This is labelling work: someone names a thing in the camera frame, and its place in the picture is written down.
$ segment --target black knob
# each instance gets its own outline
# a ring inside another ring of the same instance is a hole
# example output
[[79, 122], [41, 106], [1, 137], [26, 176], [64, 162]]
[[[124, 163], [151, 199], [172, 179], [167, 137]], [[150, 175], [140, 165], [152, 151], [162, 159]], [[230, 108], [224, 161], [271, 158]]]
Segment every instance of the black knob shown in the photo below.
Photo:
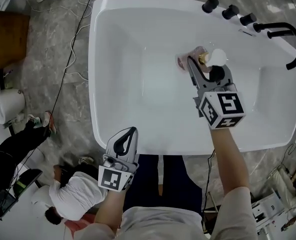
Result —
[[227, 20], [231, 19], [233, 16], [238, 15], [239, 9], [235, 5], [229, 5], [227, 10], [222, 11], [222, 16]]
[[253, 13], [250, 13], [240, 18], [240, 22], [244, 26], [247, 26], [250, 23], [254, 23], [255, 21], [257, 21], [257, 18]]
[[206, 3], [202, 5], [202, 9], [205, 13], [211, 13], [214, 9], [217, 8], [219, 4], [218, 0], [208, 0]]

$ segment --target gray marble floor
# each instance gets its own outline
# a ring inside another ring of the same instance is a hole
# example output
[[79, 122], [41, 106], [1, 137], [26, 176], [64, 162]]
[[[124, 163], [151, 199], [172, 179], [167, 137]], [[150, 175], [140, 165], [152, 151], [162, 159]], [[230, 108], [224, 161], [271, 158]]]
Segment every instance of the gray marble floor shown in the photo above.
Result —
[[[37, 4], [35, 0], [29, 1], [39, 11], [59, 5], [72, 9], [77, 15], [82, 15], [84, 10], [84, 6], [78, 4], [77, 0], [45, 0], [41, 4]], [[296, 8], [291, 0], [219, 1], [225, 8], [230, 4], [238, 6], [241, 14], [254, 13], [261, 23], [288, 22], [296, 27]], [[26, 114], [41, 116], [44, 111], [52, 109], [70, 53], [69, 43], [78, 22], [79, 19], [63, 8], [31, 13], [27, 57], [21, 63], [9, 67], [15, 70], [7, 77], [9, 85], [23, 90], [27, 102]], [[84, 19], [82, 25], [89, 23], [90, 17]], [[88, 38], [89, 29], [83, 29], [75, 43], [77, 62], [69, 69], [79, 71], [84, 77], [87, 77], [88, 70]], [[293, 38], [287, 40], [296, 47]], [[39, 147], [46, 157], [40, 165], [44, 171], [40, 180], [44, 184], [51, 182], [54, 164], [62, 161], [72, 164], [81, 155], [91, 155], [99, 161], [103, 151], [93, 136], [88, 83], [77, 75], [69, 75], [64, 79], [54, 117], [58, 134], [48, 138]], [[20, 131], [22, 127], [22, 123], [16, 124], [15, 130]], [[261, 193], [267, 175], [280, 164], [285, 149], [286, 146], [243, 154], [254, 195]], [[188, 174], [199, 186], [205, 188], [208, 173], [207, 156], [187, 156], [184, 160]], [[296, 168], [296, 150], [285, 157], [284, 163], [290, 171]], [[162, 179], [162, 159], [159, 172]], [[220, 203], [223, 193], [215, 158], [212, 163], [209, 190], [213, 193], [215, 201]]]

